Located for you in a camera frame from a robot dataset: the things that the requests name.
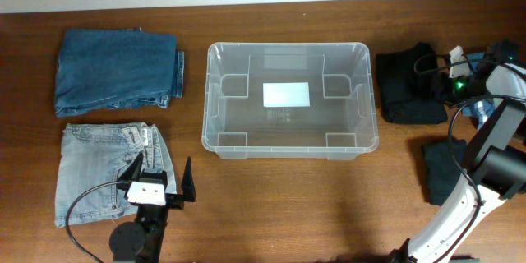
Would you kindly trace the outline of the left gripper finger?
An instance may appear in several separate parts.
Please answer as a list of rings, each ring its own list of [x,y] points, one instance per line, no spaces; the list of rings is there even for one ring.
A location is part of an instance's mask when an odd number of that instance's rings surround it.
[[[182,176],[182,195],[185,202],[195,202],[196,201],[196,188],[192,176],[192,165],[191,157],[187,157],[187,162],[184,168],[184,174]]]
[[[144,155],[140,152],[131,165],[119,176],[118,181],[136,181],[141,174],[143,159]]]

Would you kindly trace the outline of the blue shirt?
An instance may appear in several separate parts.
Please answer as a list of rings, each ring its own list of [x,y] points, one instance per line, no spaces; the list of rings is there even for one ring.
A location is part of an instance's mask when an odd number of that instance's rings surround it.
[[[472,69],[470,70],[469,77],[474,75],[474,72],[478,68],[478,62],[475,59],[482,59],[484,53],[471,53],[467,55],[467,59],[470,60]],[[493,114],[496,106],[491,99],[484,99],[476,103],[470,104],[462,109],[462,114],[468,118],[477,119],[477,129],[479,130],[487,119]]]

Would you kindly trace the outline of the large black garment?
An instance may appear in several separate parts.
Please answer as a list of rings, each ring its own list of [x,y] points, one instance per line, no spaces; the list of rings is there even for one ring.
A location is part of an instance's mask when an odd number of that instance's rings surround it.
[[[447,121],[442,102],[431,94],[431,75],[414,70],[437,68],[430,44],[418,43],[411,49],[376,55],[376,78],[381,94],[382,117],[402,125],[433,125]]]

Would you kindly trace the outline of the small dark garment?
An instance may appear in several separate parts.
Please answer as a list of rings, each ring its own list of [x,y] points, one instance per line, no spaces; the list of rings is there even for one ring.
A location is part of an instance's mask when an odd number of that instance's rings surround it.
[[[453,140],[453,155],[461,161],[467,149],[465,140]],[[426,189],[428,190],[429,203],[442,206],[461,175],[452,154],[449,142],[435,141],[421,147],[422,157],[426,165]]]

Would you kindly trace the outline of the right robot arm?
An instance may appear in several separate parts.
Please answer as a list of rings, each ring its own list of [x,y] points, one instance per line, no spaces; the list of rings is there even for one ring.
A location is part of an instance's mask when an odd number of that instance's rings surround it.
[[[484,217],[525,191],[525,153],[510,140],[525,135],[525,63],[504,39],[482,56],[461,48],[439,55],[418,43],[376,56],[387,122],[448,122],[444,141],[423,145],[432,221],[394,249],[389,262],[447,262]]]

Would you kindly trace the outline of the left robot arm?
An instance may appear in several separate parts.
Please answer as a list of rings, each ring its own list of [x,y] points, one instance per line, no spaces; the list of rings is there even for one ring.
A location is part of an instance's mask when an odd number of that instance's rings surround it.
[[[109,247],[115,262],[157,262],[170,210],[183,210],[196,200],[191,159],[187,159],[182,176],[182,191],[168,193],[168,174],[163,169],[143,168],[144,155],[138,154],[118,178],[117,189],[137,207],[132,222],[118,225],[110,235]]]

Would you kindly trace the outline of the light blue folded jeans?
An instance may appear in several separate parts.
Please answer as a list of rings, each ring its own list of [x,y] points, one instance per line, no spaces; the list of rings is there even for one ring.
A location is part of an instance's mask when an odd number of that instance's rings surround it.
[[[98,189],[82,198],[70,215],[73,201],[83,192],[112,182],[144,155],[143,168],[163,169],[168,174],[168,193],[177,191],[168,148],[157,126],[143,122],[126,124],[68,124],[62,137],[61,160],[55,194],[58,228],[133,215],[137,208],[115,186]]]

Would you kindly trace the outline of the dark blue folded jeans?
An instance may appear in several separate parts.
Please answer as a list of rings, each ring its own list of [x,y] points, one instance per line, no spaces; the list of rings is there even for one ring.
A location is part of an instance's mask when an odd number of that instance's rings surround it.
[[[167,108],[183,96],[184,52],[173,35],[142,30],[69,29],[58,55],[59,118],[100,108]]]

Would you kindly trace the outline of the clear plastic storage bin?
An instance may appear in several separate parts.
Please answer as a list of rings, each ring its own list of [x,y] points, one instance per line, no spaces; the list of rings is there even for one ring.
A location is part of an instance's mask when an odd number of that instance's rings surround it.
[[[264,83],[307,82],[310,106],[266,108]],[[379,145],[369,48],[343,43],[212,44],[202,145],[222,159],[351,160]]]

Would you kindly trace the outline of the white label in bin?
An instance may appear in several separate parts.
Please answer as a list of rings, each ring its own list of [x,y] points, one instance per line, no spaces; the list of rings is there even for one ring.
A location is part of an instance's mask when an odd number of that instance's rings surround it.
[[[307,82],[264,83],[263,105],[266,108],[309,107],[309,84]]]

